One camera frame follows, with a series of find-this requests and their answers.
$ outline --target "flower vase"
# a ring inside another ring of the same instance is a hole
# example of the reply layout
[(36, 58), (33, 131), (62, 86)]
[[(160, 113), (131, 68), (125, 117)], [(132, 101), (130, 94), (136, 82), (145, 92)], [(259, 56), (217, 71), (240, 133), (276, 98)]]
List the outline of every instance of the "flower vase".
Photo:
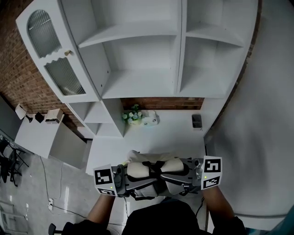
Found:
[(129, 121), (128, 120), (128, 124), (129, 125), (133, 125), (133, 126), (138, 126), (138, 125), (140, 125), (142, 123), (142, 119), (140, 118), (140, 119), (137, 119), (137, 120), (132, 120), (132, 121)]

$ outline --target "human arm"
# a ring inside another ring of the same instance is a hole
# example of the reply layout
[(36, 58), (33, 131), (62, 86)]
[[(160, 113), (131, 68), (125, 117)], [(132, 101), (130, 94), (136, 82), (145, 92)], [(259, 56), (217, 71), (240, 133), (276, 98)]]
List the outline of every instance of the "human arm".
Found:
[(114, 196), (108, 196), (101, 194), (96, 204), (90, 211), (87, 220), (96, 224), (102, 224), (107, 226), (110, 218), (110, 213), (114, 203)]
[(202, 191), (215, 227), (235, 217), (234, 211), (218, 186)]

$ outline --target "white desk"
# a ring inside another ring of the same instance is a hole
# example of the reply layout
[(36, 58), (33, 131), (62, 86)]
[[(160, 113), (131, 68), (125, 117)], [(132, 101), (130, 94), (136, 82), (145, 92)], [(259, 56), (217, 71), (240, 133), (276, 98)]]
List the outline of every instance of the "white desk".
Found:
[(200, 111), (160, 111), (157, 126), (128, 126), (123, 138), (96, 137), (93, 139), (86, 173), (93, 175), (93, 168), (126, 161), (131, 150), (140, 153), (172, 152), (182, 158), (203, 158), (205, 155), (202, 131), (192, 128), (192, 114)]
[(45, 120), (39, 123), (34, 118), (30, 123), (25, 117), (15, 143), (30, 152), (44, 158), (54, 157), (62, 162), (80, 168), (86, 143), (73, 133), (62, 121), (48, 124)]

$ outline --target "black sleeve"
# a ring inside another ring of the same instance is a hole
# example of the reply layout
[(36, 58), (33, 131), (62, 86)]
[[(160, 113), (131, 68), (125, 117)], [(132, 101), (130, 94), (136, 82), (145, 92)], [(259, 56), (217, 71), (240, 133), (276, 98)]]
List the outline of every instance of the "black sleeve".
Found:
[(242, 220), (240, 220), (238, 217), (234, 217), (233, 219), (222, 223), (218, 227), (215, 227), (213, 230), (213, 235), (246, 235), (246, 230), (244, 227), (244, 224)]
[(67, 222), (63, 228), (62, 235), (110, 235), (106, 228), (105, 225), (96, 224), (89, 220), (84, 220), (78, 224)]

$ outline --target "ribbed glass panel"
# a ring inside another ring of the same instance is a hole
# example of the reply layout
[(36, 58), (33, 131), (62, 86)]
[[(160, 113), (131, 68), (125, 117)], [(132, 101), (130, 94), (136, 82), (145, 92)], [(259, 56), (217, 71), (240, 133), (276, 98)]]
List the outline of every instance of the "ribbed glass panel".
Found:
[(67, 58), (52, 61), (45, 68), (64, 95), (86, 94)]
[(51, 18), (44, 10), (37, 10), (30, 16), (28, 34), (39, 57), (45, 57), (61, 48)]

